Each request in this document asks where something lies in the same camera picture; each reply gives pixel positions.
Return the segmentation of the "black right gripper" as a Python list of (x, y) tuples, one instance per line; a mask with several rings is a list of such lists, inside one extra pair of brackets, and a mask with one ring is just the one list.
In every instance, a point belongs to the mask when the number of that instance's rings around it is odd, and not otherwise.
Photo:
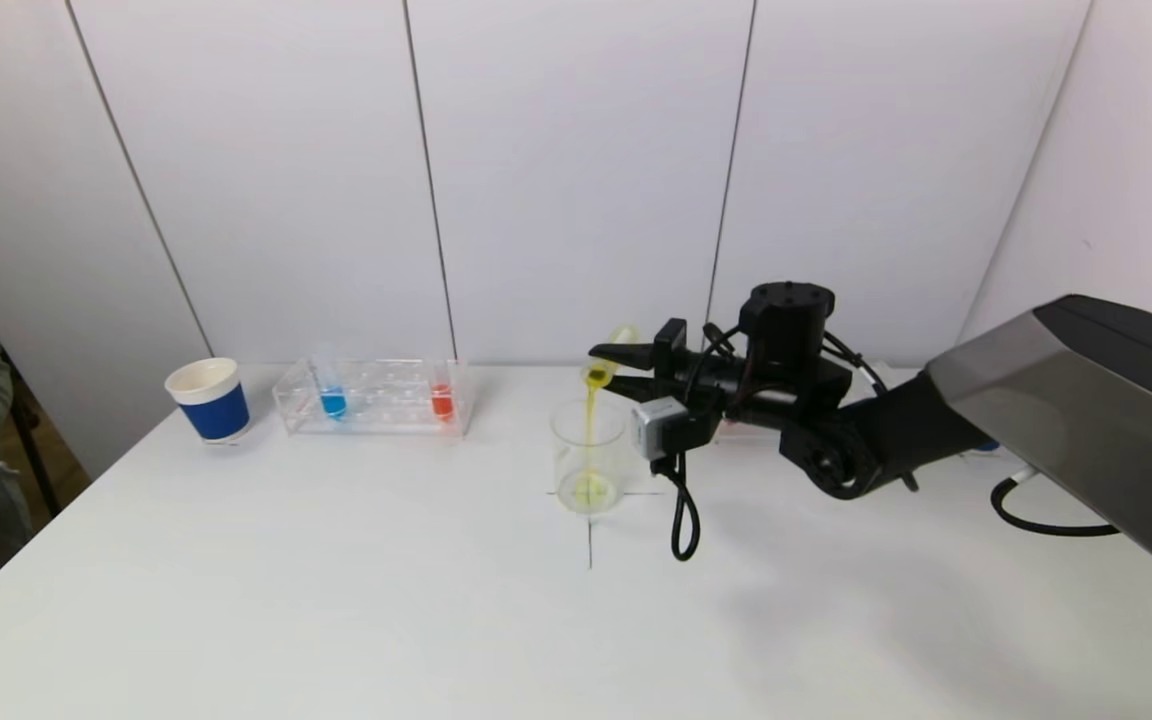
[(692, 351), (687, 343), (685, 320), (673, 318), (657, 333), (654, 346), (650, 343), (602, 343), (589, 351), (596, 366), (608, 372), (630, 367), (649, 372), (653, 378), (639, 376), (612, 376), (602, 389), (635, 404), (645, 404), (657, 397), (657, 387), (662, 395), (677, 397), (689, 404), (710, 391), (733, 395), (738, 388), (742, 373), (742, 357), (733, 346), (738, 327), (722, 331), (717, 324), (707, 323), (702, 328), (702, 350)]

